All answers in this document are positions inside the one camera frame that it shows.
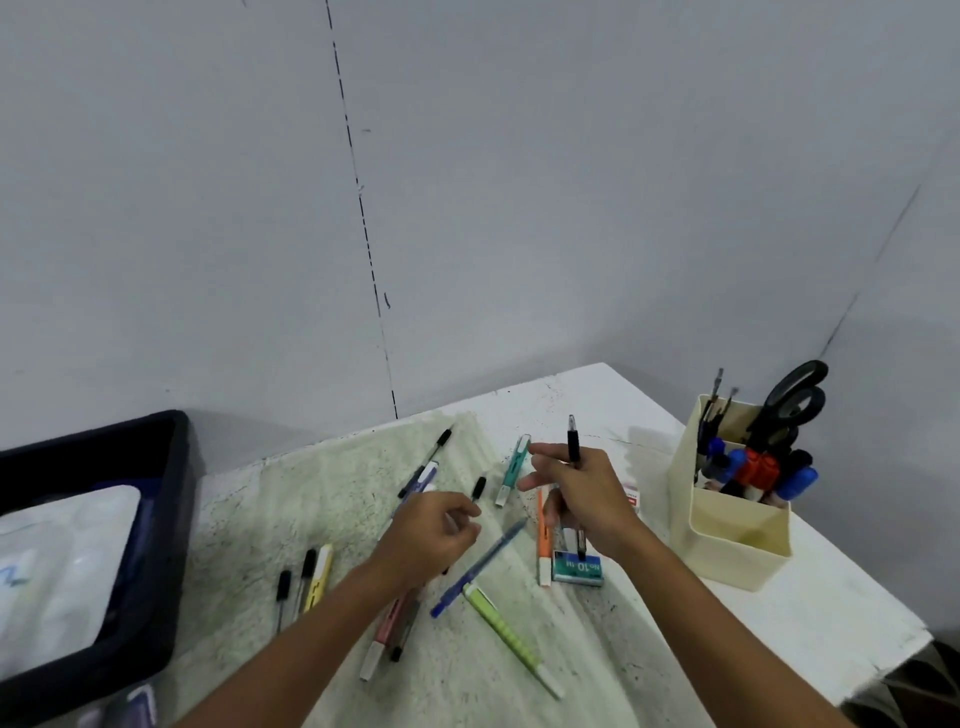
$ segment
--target black pen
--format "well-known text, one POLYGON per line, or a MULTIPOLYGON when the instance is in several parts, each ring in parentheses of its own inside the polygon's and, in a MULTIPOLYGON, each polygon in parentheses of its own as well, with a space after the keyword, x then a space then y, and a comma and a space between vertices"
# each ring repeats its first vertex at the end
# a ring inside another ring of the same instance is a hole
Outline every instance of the black pen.
POLYGON ((477 478, 477 484, 473 486, 473 493, 470 494, 470 500, 474 503, 483 495, 483 489, 487 486, 487 478, 483 475, 477 478))
POLYGON ((290 596, 290 580, 293 574, 289 569, 280 572, 280 581, 276 585, 276 632, 274 637, 283 630, 283 606, 287 603, 287 597, 290 596))
POLYGON ((406 484, 406 485, 404 485, 402 488, 400 488, 400 492, 396 494, 396 497, 405 497, 405 496, 407 495, 407 491, 409 491, 411 488, 413 488, 414 483, 417 482, 417 478, 419 478, 419 477, 420 477, 420 474, 423 473, 423 469, 426 468, 427 463, 429 463, 431 460, 433 460, 434 455, 436 455, 437 452, 440 451, 440 448, 442 448, 444 445, 446 445, 446 441, 450 439, 450 435, 452 435, 452 434, 453 434, 453 425, 451 425, 450 427, 448 427, 447 429, 445 429, 445 430, 444 430, 444 433, 443 433, 440 437, 437 438, 437 444, 436 444, 436 445, 433 447, 433 449, 430 451, 430 454, 427 455, 426 458, 423 460, 423 462, 422 462, 422 464, 420 465, 420 467, 417 468, 417 469, 414 471, 413 477, 411 477, 411 478, 407 481, 407 484, 406 484))
MULTIPOLYGON (((580 435, 577 433, 577 421, 570 415, 566 421, 566 449, 570 456, 570 464, 580 470, 580 435)), ((577 558, 587 559, 587 532, 583 528, 577 529, 577 558)))
POLYGON ((300 572, 300 583, 297 585, 297 601, 294 602, 294 617, 303 613, 304 590, 310 588, 313 572, 317 570, 317 549, 311 548, 303 557, 303 570, 300 572))

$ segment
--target cream pen holder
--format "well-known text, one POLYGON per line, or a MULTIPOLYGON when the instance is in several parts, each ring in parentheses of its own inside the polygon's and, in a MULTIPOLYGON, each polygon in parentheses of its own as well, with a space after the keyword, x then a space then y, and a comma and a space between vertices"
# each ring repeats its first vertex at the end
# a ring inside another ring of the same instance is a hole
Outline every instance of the cream pen holder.
MULTIPOLYGON (((694 487, 697 427, 708 400, 707 395, 697 399, 667 474, 670 545, 698 576, 756 592, 792 556, 790 507, 694 487)), ((717 401, 718 406, 725 403, 717 401)), ((759 411, 753 404, 731 404, 718 433, 728 451, 743 447, 739 443, 746 427, 759 411)))

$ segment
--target left hand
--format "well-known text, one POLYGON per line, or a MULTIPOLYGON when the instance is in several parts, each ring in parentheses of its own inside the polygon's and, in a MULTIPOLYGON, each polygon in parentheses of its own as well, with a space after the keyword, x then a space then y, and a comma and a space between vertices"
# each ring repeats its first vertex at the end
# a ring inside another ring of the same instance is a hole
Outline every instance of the left hand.
POLYGON ((422 586, 476 543, 480 524, 470 517, 479 515, 480 507, 463 493, 414 493, 396 512, 369 563, 397 594, 422 586))

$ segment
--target green highlighter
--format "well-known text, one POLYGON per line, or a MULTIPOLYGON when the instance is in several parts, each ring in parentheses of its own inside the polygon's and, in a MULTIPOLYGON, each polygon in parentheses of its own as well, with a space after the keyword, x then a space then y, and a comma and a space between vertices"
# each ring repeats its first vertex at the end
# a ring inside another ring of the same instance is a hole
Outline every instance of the green highlighter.
POLYGON ((511 651, 519 658, 523 665, 530 670, 542 685, 558 700, 564 699, 564 689, 560 687, 550 670, 546 668, 543 661, 535 655, 526 644, 516 635, 516 632, 510 628, 496 611, 493 602, 484 594, 473 582, 468 582, 464 586, 464 596, 467 601, 473 605, 473 608, 480 613, 480 616, 487 621, 487 624, 493 628, 497 636, 503 640, 503 643, 510 647, 511 651))
POLYGON ((506 504, 510 492, 514 489, 514 486, 516 486, 516 479, 520 475, 520 468, 523 467, 523 461, 527 456, 528 445, 530 445, 530 435, 520 435, 520 439, 516 441, 514 454, 510 458, 507 471, 503 474, 503 485, 500 486, 500 492, 496 494, 496 500, 493 502, 500 508, 503 508, 506 504))

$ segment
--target scissors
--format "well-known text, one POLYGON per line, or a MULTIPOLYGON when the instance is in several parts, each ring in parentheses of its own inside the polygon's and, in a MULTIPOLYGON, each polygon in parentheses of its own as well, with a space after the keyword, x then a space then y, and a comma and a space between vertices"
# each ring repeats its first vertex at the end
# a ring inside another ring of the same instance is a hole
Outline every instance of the scissors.
POLYGON ((824 408, 827 395, 817 385, 828 371, 826 363, 813 359, 781 379, 747 427, 747 447, 757 452, 789 449, 797 439, 797 428, 813 420, 824 408))

